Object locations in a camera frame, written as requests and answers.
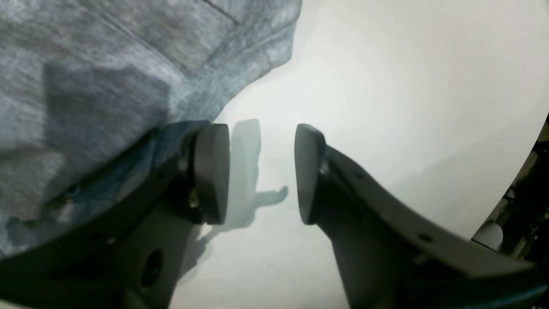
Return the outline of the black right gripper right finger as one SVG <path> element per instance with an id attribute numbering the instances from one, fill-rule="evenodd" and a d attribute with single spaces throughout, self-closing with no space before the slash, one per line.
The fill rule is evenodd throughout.
<path id="1" fill-rule="evenodd" d="M 437 226 L 296 127 L 298 205 L 331 241 L 352 309 L 528 309 L 548 290 L 538 267 Z"/>

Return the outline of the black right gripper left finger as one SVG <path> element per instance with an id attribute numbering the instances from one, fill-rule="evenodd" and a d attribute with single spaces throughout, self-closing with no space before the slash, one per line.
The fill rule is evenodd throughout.
<path id="1" fill-rule="evenodd" d="M 225 222 L 226 124 L 153 130 L 123 158 L 153 150 L 147 176 L 116 205 L 1 260 L 1 299 L 38 309 L 166 309 L 196 225 Z"/>

